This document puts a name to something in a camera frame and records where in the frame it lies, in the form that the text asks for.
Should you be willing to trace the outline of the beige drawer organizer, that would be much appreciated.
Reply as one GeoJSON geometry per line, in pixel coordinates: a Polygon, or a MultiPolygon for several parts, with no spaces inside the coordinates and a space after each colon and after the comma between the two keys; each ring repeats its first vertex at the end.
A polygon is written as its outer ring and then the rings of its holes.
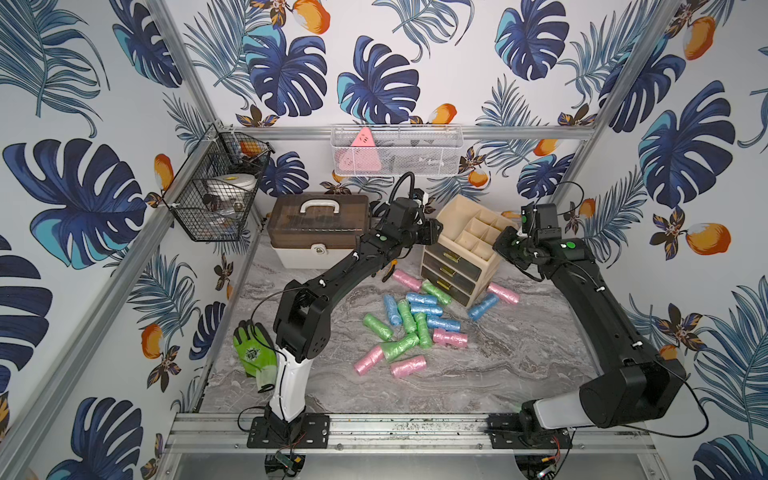
{"type": "Polygon", "coordinates": [[[518,223],[462,195],[450,200],[437,220],[443,230],[435,244],[424,248],[420,275],[469,307],[485,295],[501,264],[495,241],[518,223]]]}

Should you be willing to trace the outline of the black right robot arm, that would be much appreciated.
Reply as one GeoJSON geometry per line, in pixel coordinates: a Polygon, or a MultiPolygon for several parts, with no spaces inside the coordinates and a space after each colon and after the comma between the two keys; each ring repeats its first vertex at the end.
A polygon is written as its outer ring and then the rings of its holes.
{"type": "Polygon", "coordinates": [[[525,402],[517,415],[522,438],[533,444],[567,428],[611,428],[662,418],[684,385],[685,370],[647,343],[603,279],[584,240],[565,238],[553,204],[532,202],[522,225],[507,227],[493,249],[521,272],[536,266],[575,314],[598,365],[598,376],[578,389],[525,402]]]}

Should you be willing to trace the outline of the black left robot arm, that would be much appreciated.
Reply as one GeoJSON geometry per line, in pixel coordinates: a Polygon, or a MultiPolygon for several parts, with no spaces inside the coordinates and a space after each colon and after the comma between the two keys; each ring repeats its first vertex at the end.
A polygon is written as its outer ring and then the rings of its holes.
{"type": "Polygon", "coordinates": [[[366,278],[408,255],[415,245],[432,245],[443,225],[424,212],[428,194],[416,188],[391,199],[379,223],[359,237],[357,247],[326,272],[281,291],[273,331],[277,383],[265,407],[269,433],[292,444],[301,436],[305,392],[313,360],[331,337],[337,304],[366,278]]]}

